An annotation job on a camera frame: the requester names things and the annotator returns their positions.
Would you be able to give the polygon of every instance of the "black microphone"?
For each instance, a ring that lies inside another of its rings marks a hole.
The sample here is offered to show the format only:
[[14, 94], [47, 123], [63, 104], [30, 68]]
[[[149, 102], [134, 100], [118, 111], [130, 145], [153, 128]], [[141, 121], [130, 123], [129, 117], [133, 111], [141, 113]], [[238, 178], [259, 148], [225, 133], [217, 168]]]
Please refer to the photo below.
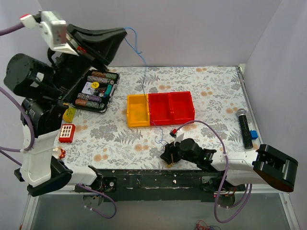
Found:
[[241, 127], [243, 144], [246, 149], [253, 148], [253, 142], [251, 141], [251, 134], [248, 128], [248, 120], [246, 118], [246, 110], [238, 109], [236, 116], [239, 118], [239, 123]]

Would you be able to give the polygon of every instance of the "blue cable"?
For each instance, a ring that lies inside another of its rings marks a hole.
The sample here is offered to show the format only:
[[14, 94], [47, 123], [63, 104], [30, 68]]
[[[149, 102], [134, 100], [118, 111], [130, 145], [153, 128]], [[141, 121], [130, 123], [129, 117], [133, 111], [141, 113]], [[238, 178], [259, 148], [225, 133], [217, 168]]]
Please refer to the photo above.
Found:
[[215, 226], [215, 225], [211, 225], [211, 226], [209, 226], [209, 230], [215, 230], [215, 228], [214, 228], [214, 227], [219, 228], [219, 230], [221, 230], [221, 228], [220, 228], [219, 226]]
[[[147, 74], [147, 63], [146, 63], [146, 60], [145, 58], [143, 57], [143, 55], [141, 54], [142, 51], [139, 51], [138, 49], [138, 33], [132, 28], [132, 27], [124, 27], [125, 30], [132, 30], [135, 34], [135, 41], [134, 41], [134, 46], [130, 44], [130, 42], [125, 38], [125, 41], [127, 42], [127, 44], [135, 51], [135, 53], [143, 60], [143, 63], [145, 65], [145, 72], [144, 72], [144, 77], [143, 77], [143, 82], [142, 82], [142, 89], [143, 89], [143, 94], [144, 96], [145, 95], [145, 89], [144, 89], [144, 84], [145, 84], [145, 81], [146, 81], [146, 74]], [[159, 141], [156, 141], [156, 138], [157, 136], [154, 138], [154, 141], [157, 143], [157, 144], [161, 144], [162, 147], [165, 145], [162, 143], [162, 141], [166, 142], [168, 144], [168, 142], [166, 140], [163, 140], [163, 136], [164, 136], [164, 133], [163, 133], [163, 129], [160, 127], [160, 126], [157, 126], [153, 121], [152, 123], [154, 124], [154, 126], [156, 126], [157, 128], [160, 128], [161, 129], [161, 132], [162, 132], [162, 137]]]

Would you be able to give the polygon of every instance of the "small red lego brick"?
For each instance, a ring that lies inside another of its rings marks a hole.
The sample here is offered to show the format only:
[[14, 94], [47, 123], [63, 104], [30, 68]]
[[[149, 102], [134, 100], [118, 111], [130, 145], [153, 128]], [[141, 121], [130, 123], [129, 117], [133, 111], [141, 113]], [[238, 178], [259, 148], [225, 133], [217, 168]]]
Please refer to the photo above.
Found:
[[75, 133], [76, 126], [73, 124], [62, 125], [61, 132], [59, 135], [59, 142], [72, 143], [73, 135]]
[[66, 153], [66, 151], [65, 150], [63, 150], [63, 149], [60, 149], [61, 150], [61, 154], [59, 155], [59, 159], [62, 159], [62, 158], [64, 158], [65, 157], [65, 153]]

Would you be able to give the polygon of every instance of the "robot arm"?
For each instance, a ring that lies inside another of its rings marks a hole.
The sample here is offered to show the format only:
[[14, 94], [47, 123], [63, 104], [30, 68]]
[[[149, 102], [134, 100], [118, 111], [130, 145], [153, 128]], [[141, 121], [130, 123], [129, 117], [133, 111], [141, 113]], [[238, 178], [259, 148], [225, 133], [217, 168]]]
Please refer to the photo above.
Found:
[[[62, 116], [70, 102], [70, 92], [83, 79], [90, 67], [107, 71], [107, 65], [126, 36], [124, 28], [85, 30], [66, 22], [51, 11], [24, 15], [27, 28], [39, 25], [49, 46], [51, 66], [26, 54], [16, 54], [7, 66], [4, 84], [16, 95], [25, 97], [22, 107], [34, 128], [33, 148], [24, 151], [22, 167], [15, 171], [26, 181], [32, 196], [58, 190], [66, 184], [91, 185], [99, 176], [90, 167], [67, 166], [52, 156], [54, 141], [61, 127]], [[55, 52], [61, 55], [54, 62]], [[30, 130], [24, 117], [24, 146], [30, 141]]]
[[[182, 159], [197, 164], [206, 172], [225, 170], [225, 156], [221, 151], [202, 149], [191, 138], [182, 140], [181, 130], [172, 135], [175, 141], [167, 144], [160, 156], [168, 164]], [[233, 186], [269, 184], [280, 191], [292, 192], [297, 166], [298, 162], [292, 157], [262, 144], [258, 150], [228, 153], [226, 181]]]

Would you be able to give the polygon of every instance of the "white wall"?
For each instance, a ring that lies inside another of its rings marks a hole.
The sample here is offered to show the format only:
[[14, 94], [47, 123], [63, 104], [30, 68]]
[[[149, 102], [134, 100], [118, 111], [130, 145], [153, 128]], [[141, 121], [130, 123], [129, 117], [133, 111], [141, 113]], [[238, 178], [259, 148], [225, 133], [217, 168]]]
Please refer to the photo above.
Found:
[[[151, 66], [199, 66], [246, 63], [281, 0], [39, 2], [79, 27], [135, 28]], [[111, 65], [142, 66], [142, 61], [123, 43]]]
[[[0, 1], [0, 29], [7, 28], [19, 22], [19, 17], [25, 13], [36, 13], [40, 9], [35, 0], [1, 0]], [[35, 58], [46, 61], [46, 45], [38, 31], [22, 29], [13, 34], [0, 37], [0, 86], [3, 84], [6, 66], [16, 53], [24, 52]], [[21, 103], [22, 98], [15, 98]], [[9, 100], [0, 94], [0, 146], [21, 148], [23, 133], [20, 112]], [[11, 153], [13, 157], [22, 161], [21, 153]], [[21, 183], [14, 176], [14, 170], [19, 166], [0, 154], [0, 229], [19, 229], [27, 201], [25, 183]]]
[[290, 195], [307, 229], [307, 1], [283, 0], [245, 70], [249, 99], [265, 143], [299, 162]]

